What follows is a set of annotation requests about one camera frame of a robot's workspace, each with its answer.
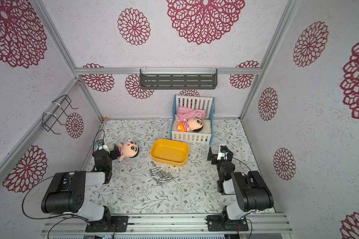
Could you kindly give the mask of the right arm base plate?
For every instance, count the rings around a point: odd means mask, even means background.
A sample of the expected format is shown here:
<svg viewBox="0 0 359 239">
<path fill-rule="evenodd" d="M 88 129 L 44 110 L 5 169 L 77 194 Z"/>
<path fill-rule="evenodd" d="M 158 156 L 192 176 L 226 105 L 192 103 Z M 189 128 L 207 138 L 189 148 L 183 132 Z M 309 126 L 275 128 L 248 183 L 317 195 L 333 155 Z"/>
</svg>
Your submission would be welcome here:
<svg viewBox="0 0 359 239">
<path fill-rule="evenodd" d="M 249 231 L 247 220 L 238 219 L 231 220 L 227 216 L 222 215 L 208 215 L 206 216 L 207 227 L 210 232 L 246 232 Z"/>
</svg>

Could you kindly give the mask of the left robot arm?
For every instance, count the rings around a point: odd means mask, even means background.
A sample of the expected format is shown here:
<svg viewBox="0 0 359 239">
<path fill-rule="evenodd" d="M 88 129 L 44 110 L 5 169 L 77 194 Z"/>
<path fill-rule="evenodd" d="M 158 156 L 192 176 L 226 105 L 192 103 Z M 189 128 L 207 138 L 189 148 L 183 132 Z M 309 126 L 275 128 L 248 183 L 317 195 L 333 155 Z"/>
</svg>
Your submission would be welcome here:
<svg viewBox="0 0 359 239">
<path fill-rule="evenodd" d="M 109 209 L 85 199 L 85 188 L 108 184 L 112 177 L 112 162 L 120 156 L 118 146 L 109 149 L 107 145 L 102 145 L 93 152 L 93 171 L 55 174 L 41 202 L 41 210 L 46 214 L 71 213 L 91 223 L 110 223 Z"/>
</svg>

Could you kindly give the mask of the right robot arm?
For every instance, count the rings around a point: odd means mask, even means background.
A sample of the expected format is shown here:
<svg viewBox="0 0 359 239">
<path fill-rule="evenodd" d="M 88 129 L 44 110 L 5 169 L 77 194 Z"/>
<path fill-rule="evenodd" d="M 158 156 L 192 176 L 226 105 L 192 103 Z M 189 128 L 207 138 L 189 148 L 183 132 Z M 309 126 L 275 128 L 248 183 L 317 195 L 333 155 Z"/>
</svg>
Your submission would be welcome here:
<svg viewBox="0 0 359 239">
<path fill-rule="evenodd" d="M 234 195 L 236 198 L 222 210 L 223 222 L 240 221 L 250 213 L 274 206 L 273 195 L 259 171 L 236 171 L 232 162 L 233 152 L 227 146 L 221 145 L 217 154 L 212 153 L 212 149 L 209 148 L 207 160 L 217 169 L 217 191 L 221 195 Z"/>
</svg>

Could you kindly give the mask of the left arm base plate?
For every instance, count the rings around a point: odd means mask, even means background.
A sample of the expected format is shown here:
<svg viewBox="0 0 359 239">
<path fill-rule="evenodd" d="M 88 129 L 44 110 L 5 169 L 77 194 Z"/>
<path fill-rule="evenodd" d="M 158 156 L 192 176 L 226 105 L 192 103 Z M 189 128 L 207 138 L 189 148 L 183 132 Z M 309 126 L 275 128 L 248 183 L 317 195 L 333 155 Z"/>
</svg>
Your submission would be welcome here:
<svg viewBox="0 0 359 239">
<path fill-rule="evenodd" d="M 88 222 L 85 231 L 87 233 L 124 233 L 127 230 L 128 220 L 128 216 L 106 216 L 100 221 Z"/>
</svg>

